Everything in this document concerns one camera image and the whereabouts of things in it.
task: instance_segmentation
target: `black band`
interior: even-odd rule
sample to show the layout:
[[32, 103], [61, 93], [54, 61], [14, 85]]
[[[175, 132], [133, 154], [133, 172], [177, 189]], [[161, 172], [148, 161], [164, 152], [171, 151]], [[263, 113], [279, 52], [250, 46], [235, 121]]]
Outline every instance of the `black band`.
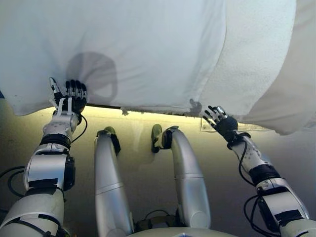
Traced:
[[21, 221], [20, 218], [17, 218], [17, 219], [14, 219], [12, 221], [9, 221], [8, 223], [5, 224], [5, 226], [9, 225], [9, 224], [13, 224], [13, 223], [16, 223], [16, 224], [21, 224], [21, 225], [24, 225], [24, 226], [27, 226], [27, 227], [30, 227], [32, 228], [33, 230], [39, 232], [40, 234], [43, 235], [43, 237], [53, 237], [51, 235], [51, 232], [50, 231], [43, 231], [42, 229], [40, 229], [39, 227], [29, 223], [29, 222], [26, 222], [26, 221]]
[[276, 169], [268, 164], [262, 164], [254, 167], [249, 171], [249, 175], [255, 186], [266, 179], [280, 178]]
[[63, 134], [48, 134], [41, 139], [40, 145], [56, 143], [70, 149], [71, 141]]

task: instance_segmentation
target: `silver metal casing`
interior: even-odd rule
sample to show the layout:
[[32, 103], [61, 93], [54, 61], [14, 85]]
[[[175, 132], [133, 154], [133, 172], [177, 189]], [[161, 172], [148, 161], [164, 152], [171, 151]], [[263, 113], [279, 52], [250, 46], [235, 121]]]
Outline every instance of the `silver metal casing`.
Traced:
[[169, 130], [180, 219], [187, 227], [209, 229], [211, 213], [198, 160], [186, 136], [178, 129]]
[[123, 237], [133, 233], [124, 185], [109, 134], [95, 140], [95, 210], [99, 237]]

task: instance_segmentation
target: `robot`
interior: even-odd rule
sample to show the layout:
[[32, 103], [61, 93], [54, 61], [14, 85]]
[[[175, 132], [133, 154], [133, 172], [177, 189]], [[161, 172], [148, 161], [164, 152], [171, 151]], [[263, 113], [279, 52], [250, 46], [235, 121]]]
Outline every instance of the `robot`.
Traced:
[[[66, 82], [63, 95], [50, 78], [56, 110], [43, 128], [43, 137], [24, 170], [24, 197], [8, 212], [0, 226], [0, 237], [66, 237], [63, 229], [64, 191], [75, 184], [75, 162], [70, 156], [72, 135], [85, 119], [81, 112], [87, 101], [84, 84]], [[237, 121], [220, 107], [208, 107], [203, 117], [236, 153], [242, 178], [256, 188], [256, 199], [268, 233], [253, 222], [251, 227], [264, 236], [315, 237], [316, 222], [289, 184], [280, 177], [270, 160], [262, 154], [248, 133], [238, 132]], [[186, 136], [177, 126], [164, 132], [159, 124], [152, 129], [152, 152], [171, 149], [178, 198], [178, 227], [135, 232], [117, 154], [119, 139], [112, 127], [97, 133], [95, 139], [95, 205], [100, 237], [232, 237], [212, 231], [211, 213], [201, 168]], [[242, 171], [248, 174], [246, 179]]]

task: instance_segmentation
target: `black cable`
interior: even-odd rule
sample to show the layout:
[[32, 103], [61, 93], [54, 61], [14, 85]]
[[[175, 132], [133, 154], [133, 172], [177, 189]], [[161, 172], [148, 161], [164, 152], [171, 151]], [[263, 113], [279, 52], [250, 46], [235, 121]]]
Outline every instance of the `black cable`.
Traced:
[[76, 137], [76, 138], [72, 141], [72, 143], [74, 143], [78, 138], [80, 138], [80, 137], [85, 133], [85, 131], [87, 130], [88, 121], [85, 119], [85, 117], [84, 117], [83, 115], [81, 115], [81, 117], [82, 117], [82, 118], [84, 119], [84, 121], [85, 121], [84, 130], [82, 131], [82, 133], [81, 133], [78, 137]]
[[16, 167], [9, 168], [9, 169], [5, 170], [4, 172], [0, 173], [0, 178], [2, 178], [2, 176], [9, 173], [10, 171], [13, 171], [16, 169], [24, 169], [24, 168], [25, 168], [25, 166], [16, 166]]
[[20, 197], [20, 198], [24, 197], [24, 195], [18, 193], [17, 191], [15, 191], [15, 190], [13, 189], [13, 187], [12, 187], [12, 179], [13, 179], [13, 177], [14, 177], [15, 175], [17, 175], [17, 174], [19, 174], [19, 173], [23, 173], [23, 172], [24, 172], [24, 170], [19, 170], [19, 171], [14, 172], [13, 174], [10, 175], [10, 177], [9, 177], [9, 179], [8, 179], [8, 182], [7, 182], [9, 190], [10, 190], [14, 195], [16, 195], [16, 196], [18, 196], [18, 197]]
[[148, 213], [148, 214], [145, 216], [144, 220], [146, 220], [147, 217], [148, 217], [150, 214], [153, 214], [154, 212], [157, 212], [157, 211], [162, 211], [162, 212], [166, 213], [167, 216], [170, 216], [170, 214], [169, 214], [167, 211], [162, 210], [162, 209], [157, 209], [157, 210], [154, 210], [154, 211], [151, 211], [150, 213]]
[[[4, 175], [6, 175], [7, 173], [9, 173], [9, 172], [11, 172], [11, 171], [13, 171], [13, 170], [16, 170], [16, 169], [24, 169], [24, 168], [25, 168], [25, 166], [22, 165], [22, 166], [16, 166], [16, 167], [12, 167], [12, 168], [6, 169], [4, 172], [1, 172], [1, 173], [0, 173], [0, 179], [1, 179]], [[7, 214], [9, 211], [0, 208], [0, 212]]]
[[[252, 207], [251, 216], [249, 217], [248, 214], [247, 214], [247, 205], [254, 198], [256, 198], [256, 200], [255, 200], [254, 205]], [[274, 234], [274, 233], [269, 233], [269, 232], [266, 232], [266, 231], [262, 230], [256, 224], [253, 223], [254, 212], [255, 212], [255, 209], [256, 209], [256, 206], [257, 206], [259, 198], [260, 197], [258, 195], [252, 196], [252, 197], [248, 198], [247, 201], [245, 202], [245, 204], [243, 205], [243, 213], [244, 213], [246, 219], [251, 224], [251, 227], [252, 227], [252, 229], [254, 231], [256, 231], [256, 232], [258, 232], [258, 233], [260, 233], [260, 234], [262, 234], [262, 235], [264, 235], [266, 237], [280, 237], [280, 235], [277, 235], [277, 234]]]
[[258, 197], [258, 195], [255, 195], [255, 196], [252, 196], [252, 197], [248, 198], [247, 201], [246, 201], [246, 202], [244, 203], [244, 205], [243, 205], [243, 213], [244, 213], [246, 219], [247, 219], [249, 222], [250, 222], [250, 218], [249, 218], [249, 216], [248, 216], [248, 214], [247, 214], [247, 205], [248, 205], [248, 203], [249, 203], [251, 200], [253, 200], [254, 198], [257, 198], [257, 197]]
[[245, 148], [243, 149], [243, 152], [242, 152], [242, 155], [241, 155], [241, 158], [239, 160], [239, 165], [238, 165], [238, 172], [240, 174], [240, 176], [243, 178], [244, 181], [246, 181], [248, 184], [252, 185], [252, 186], [255, 186], [252, 182], [250, 182], [248, 179], [246, 179], [244, 177], [244, 175], [242, 174], [242, 171], [241, 171], [241, 167], [242, 167], [242, 161], [246, 155], [246, 152], [247, 152], [247, 149], [248, 149], [248, 144], [246, 141], [243, 141], [245, 143]]

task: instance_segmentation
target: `robotic finger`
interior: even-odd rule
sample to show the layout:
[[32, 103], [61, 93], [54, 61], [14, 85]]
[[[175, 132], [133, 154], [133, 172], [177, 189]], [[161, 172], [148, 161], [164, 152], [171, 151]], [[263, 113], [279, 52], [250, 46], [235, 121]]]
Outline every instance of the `robotic finger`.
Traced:
[[226, 114], [221, 106], [208, 106], [209, 110], [205, 110], [207, 116], [203, 118], [219, 133], [227, 142], [232, 142], [237, 137], [238, 123], [236, 119]]

